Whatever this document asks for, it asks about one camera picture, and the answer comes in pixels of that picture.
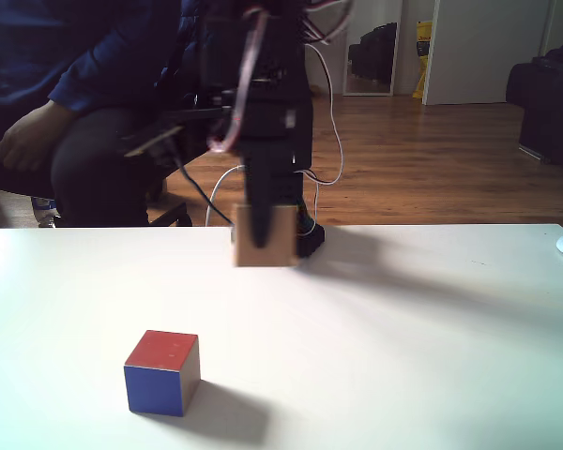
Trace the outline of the person's hand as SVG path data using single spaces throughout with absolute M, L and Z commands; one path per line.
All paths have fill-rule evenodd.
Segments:
M 0 162 L 20 172 L 38 169 L 76 118 L 76 112 L 49 100 L 5 132 L 0 141 Z

